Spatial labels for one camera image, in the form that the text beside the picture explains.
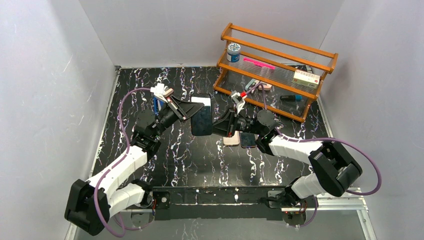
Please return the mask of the beige pink phone case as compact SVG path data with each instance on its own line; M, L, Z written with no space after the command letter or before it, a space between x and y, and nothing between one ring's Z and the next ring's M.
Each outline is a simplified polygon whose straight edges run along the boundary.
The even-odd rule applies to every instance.
M223 144L225 146L238 146L240 144L240 132L235 131L231 137L223 137Z

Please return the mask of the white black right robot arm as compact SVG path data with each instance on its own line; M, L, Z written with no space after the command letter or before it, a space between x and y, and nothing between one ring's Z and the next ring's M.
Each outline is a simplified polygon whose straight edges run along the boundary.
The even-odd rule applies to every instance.
M254 143L263 153L280 156L309 164L313 172L300 176L287 185L277 196L268 201L295 206L310 196L328 193L342 196L363 173L358 162L347 149L335 139L326 140L288 138L277 131L274 114L262 109L256 117L244 117L234 109L212 123L212 133L231 137L236 131L253 134Z

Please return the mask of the phone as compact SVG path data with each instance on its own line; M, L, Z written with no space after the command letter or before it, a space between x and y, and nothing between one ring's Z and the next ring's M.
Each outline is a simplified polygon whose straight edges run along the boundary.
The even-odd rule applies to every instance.
M191 118L191 133L193 136L209 136L213 133L212 101L209 94L193 94L190 99L204 106Z

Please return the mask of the purple edged smartphone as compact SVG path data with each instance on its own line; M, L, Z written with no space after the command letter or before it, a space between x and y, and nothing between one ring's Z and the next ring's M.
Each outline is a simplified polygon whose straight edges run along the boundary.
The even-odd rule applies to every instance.
M255 148L257 146L255 134L241 132L239 134L239 137L240 137L240 146L242 148Z

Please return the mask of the black arm mounting base bar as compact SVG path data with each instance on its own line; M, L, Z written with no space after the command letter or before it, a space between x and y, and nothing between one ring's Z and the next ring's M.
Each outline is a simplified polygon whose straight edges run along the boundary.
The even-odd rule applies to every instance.
M290 203L284 187L154 187L158 220L266 219L304 221L304 201Z

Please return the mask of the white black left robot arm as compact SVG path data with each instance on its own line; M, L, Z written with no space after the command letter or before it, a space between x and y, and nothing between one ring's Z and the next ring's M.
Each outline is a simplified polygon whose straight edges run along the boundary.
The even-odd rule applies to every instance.
M173 96L165 98L158 114L152 110L138 113L128 149L110 165L88 180L77 179L70 187L64 218L92 236L109 228L108 222L119 212L141 204L151 191L141 180L122 184L137 169L147 164L161 146L159 136L176 121L193 117L203 102L188 102Z

